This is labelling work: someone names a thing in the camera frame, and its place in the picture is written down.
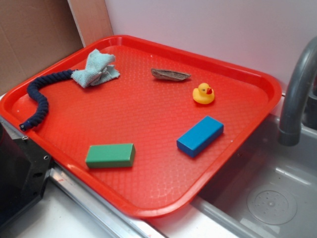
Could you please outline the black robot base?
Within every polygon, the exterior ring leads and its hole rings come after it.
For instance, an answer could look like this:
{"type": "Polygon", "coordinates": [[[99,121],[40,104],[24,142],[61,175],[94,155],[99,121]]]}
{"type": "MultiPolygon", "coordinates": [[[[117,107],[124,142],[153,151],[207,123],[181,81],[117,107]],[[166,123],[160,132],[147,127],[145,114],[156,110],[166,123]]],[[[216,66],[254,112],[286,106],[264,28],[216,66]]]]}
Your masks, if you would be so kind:
{"type": "Polygon", "coordinates": [[[13,139],[0,126],[1,229],[43,198],[51,166],[51,155],[32,139],[13,139]]]}

